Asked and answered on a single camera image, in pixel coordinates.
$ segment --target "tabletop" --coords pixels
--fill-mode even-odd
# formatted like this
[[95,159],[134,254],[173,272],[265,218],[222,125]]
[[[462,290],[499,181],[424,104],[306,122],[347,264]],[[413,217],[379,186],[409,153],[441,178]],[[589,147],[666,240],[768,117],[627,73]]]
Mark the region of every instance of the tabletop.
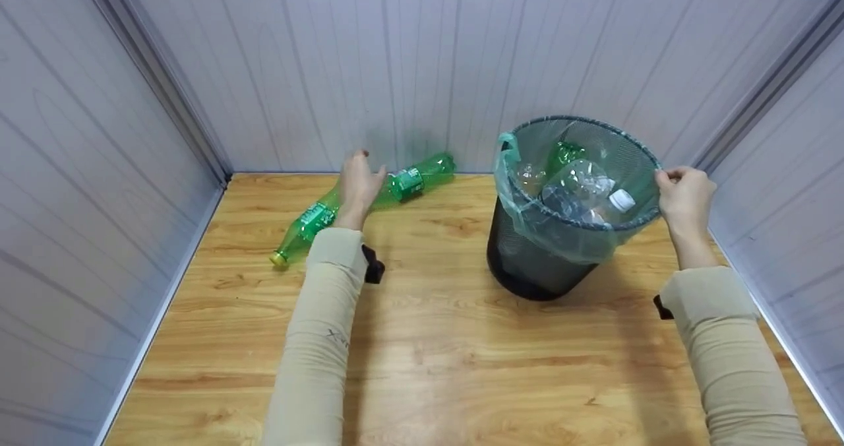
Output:
[[[235,175],[106,444],[257,444],[304,277],[268,260],[335,175]],[[491,175],[375,212],[386,263],[353,324],[344,444],[708,444],[683,344],[651,300],[677,269],[662,220],[554,302],[489,274]],[[768,328],[811,444],[840,444]]]

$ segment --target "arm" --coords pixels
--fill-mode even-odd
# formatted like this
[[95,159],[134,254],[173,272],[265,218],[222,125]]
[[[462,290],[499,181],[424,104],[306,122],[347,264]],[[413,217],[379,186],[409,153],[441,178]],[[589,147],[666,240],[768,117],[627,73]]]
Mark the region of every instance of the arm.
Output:
[[265,446],[335,446],[343,436],[343,395],[349,340],[367,272],[361,229],[383,184],[365,151],[340,175],[344,200],[334,227],[317,234],[305,283],[287,325],[281,364],[264,422]]
[[789,388],[757,325],[756,306],[709,247],[706,224],[715,185],[699,170],[669,175],[657,174],[657,182],[680,271],[660,296],[688,352],[709,442],[806,444]]

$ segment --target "yellow bottle cap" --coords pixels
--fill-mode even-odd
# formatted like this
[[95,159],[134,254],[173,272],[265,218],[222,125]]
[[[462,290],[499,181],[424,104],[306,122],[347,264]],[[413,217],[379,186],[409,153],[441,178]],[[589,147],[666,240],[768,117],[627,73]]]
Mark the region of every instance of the yellow bottle cap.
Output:
[[287,267],[287,259],[284,257],[283,254],[278,253],[278,251],[273,251],[269,257],[269,261],[272,262],[273,265],[278,266],[278,268],[286,268]]

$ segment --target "trash can rim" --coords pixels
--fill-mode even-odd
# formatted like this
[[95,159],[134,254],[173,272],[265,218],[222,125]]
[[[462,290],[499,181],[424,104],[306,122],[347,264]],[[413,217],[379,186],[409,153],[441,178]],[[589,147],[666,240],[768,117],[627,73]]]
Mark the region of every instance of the trash can rim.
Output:
[[[512,133],[515,135],[516,133],[518,133],[518,131],[529,127],[530,125],[546,121],[555,121],[556,119],[565,119],[566,121],[581,121],[596,125],[597,127],[602,127],[603,129],[606,129],[608,131],[612,131],[612,133],[616,133],[618,134],[618,136],[624,137],[624,139],[627,139],[631,143],[635,144],[637,148],[642,151],[642,154],[645,154],[648,160],[651,160],[651,163],[653,164],[654,168],[662,169],[662,164],[659,163],[657,157],[653,155],[653,152],[651,152],[650,149],[646,148],[644,144],[640,143],[638,139],[633,136],[630,136],[630,134],[628,133],[625,133],[625,131],[621,130],[620,128],[615,127],[614,125],[608,124],[606,122],[600,121],[599,119],[575,115],[542,116],[540,118],[533,118],[530,119],[530,121],[519,124],[517,127],[513,128]],[[507,174],[507,179],[509,179],[510,182],[510,189],[515,190],[517,193],[519,193],[519,196],[524,197],[525,200],[536,200],[536,197],[529,196],[528,193],[526,193],[522,189],[522,185],[515,180],[515,178],[509,171]],[[558,212],[547,208],[545,205],[541,205],[541,203],[537,205],[537,208],[540,212],[542,212],[543,215],[554,218],[555,220],[558,220],[563,224],[567,224],[567,226],[577,227],[582,230],[591,230],[591,232],[626,232],[627,230],[635,230],[641,226],[645,226],[645,224],[650,223],[652,220],[655,220],[655,218],[659,216],[659,207],[653,207],[648,211],[643,212],[643,214],[640,214],[639,217],[636,217],[635,220],[631,220],[621,224],[594,224],[576,220],[569,220],[569,218],[563,217],[562,215],[558,214]]]

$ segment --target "hand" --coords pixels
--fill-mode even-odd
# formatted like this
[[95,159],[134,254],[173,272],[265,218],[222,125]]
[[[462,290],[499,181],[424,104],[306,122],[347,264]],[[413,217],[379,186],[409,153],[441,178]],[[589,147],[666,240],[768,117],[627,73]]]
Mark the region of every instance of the hand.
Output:
[[369,151],[361,149],[343,163],[340,172],[340,211],[334,226],[362,230],[370,207],[384,185],[386,166],[376,174],[370,169]]
[[687,166],[658,170],[659,208],[669,224],[681,269],[717,266],[709,247],[709,207],[717,185]]

